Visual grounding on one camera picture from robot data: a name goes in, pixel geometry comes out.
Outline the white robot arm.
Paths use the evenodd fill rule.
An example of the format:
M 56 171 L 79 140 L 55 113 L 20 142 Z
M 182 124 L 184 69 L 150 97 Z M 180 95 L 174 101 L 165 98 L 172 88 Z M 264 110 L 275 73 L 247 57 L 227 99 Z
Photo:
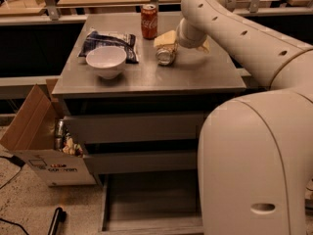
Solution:
M 206 118 L 198 175 L 204 235 L 306 235 L 313 177 L 313 46 L 234 14 L 235 0 L 181 0 L 178 43 L 210 36 L 262 86 Z

